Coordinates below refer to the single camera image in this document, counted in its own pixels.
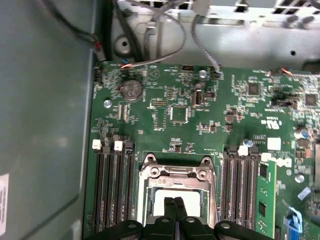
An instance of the white dimm latch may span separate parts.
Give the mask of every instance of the white dimm latch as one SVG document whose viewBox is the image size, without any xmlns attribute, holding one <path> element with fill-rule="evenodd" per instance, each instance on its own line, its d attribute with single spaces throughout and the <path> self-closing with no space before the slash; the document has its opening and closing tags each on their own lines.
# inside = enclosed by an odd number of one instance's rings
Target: white dimm latch
<svg viewBox="0 0 320 240">
<path fill-rule="evenodd" d="M 94 150 L 101 150 L 102 143 L 100 139 L 93 139 L 92 141 L 92 149 Z"/>
<path fill-rule="evenodd" d="M 115 151 L 122 151 L 123 142 L 122 141 L 114 141 L 114 150 Z"/>
</svg>

